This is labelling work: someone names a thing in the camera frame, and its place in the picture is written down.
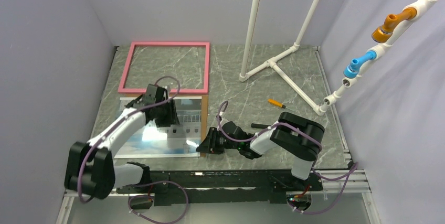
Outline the orange handled screwdriver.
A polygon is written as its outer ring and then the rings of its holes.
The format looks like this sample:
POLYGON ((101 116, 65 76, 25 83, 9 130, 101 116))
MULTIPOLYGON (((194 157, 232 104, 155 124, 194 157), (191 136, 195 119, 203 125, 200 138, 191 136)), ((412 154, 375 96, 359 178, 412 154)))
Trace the orange handled screwdriver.
POLYGON ((287 106, 284 105, 283 103, 280 103, 280 102, 275 101, 275 100, 273 100, 273 99, 268 99, 268 103, 270 103, 270 104, 272 104, 272 105, 274 105, 274 106, 277 106, 277 107, 279 107, 279 108, 282 108, 282 109, 286 109, 286 108, 287 108, 287 106))

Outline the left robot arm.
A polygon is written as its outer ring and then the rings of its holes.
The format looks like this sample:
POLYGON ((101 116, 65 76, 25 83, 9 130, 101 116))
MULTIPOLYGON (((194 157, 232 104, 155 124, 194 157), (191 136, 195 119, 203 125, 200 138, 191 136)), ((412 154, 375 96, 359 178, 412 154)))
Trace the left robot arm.
POLYGON ((75 142, 68 154, 65 189, 90 199, 105 199, 114 189, 125 186, 139 193, 147 191, 152 182, 150 167, 137 162, 115 165, 114 158, 130 137, 150 122, 157 127, 179 125, 168 87, 148 85, 105 130, 87 142, 75 142))

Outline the pink picture frame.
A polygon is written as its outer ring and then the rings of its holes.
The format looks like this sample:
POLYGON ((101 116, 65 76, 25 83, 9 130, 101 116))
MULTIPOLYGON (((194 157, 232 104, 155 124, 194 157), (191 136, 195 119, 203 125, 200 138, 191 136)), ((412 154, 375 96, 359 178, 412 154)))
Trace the pink picture frame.
POLYGON ((180 94, 209 92, 210 43, 184 41, 134 41, 129 46, 120 94, 142 94, 148 83, 172 76, 181 83, 180 94))

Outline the building and sky photo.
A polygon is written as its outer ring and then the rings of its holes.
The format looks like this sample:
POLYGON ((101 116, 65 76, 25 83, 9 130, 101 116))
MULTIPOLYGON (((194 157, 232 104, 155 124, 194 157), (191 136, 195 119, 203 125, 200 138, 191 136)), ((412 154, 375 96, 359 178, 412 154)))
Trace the building and sky photo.
POLYGON ((199 157, 202 96, 174 99, 179 125, 158 127, 151 121, 134 133, 117 151, 115 158, 199 157))

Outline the brown backing board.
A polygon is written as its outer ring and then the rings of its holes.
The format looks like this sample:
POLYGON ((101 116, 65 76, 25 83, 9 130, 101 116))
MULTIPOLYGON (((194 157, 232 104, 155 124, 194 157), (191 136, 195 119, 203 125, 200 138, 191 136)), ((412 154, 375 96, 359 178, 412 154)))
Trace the brown backing board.
POLYGON ((125 143, 125 147, 139 149, 180 149, 188 151, 201 143, 202 129, 206 119, 203 114, 202 96, 182 96, 175 99, 180 125, 157 127, 154 122, 134 133, 125 143))

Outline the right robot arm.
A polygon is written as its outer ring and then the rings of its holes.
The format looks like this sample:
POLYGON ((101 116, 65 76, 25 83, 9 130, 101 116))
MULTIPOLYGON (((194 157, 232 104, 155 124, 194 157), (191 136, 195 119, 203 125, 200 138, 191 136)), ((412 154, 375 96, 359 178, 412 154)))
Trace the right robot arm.
POLYGON ((205 139, 196 148, 205 154, 222 154, 225 150, 237 150, 247 159, 262 157, 266 152, 280 147, 294 156, 289 183, 301 190, 309 184, 309 174, 322 150, 325 128, 301 116, 283 112, 271 126, 260 132, 247 133, 233 121, 217 116, 218 126, 210 127, 205 139))

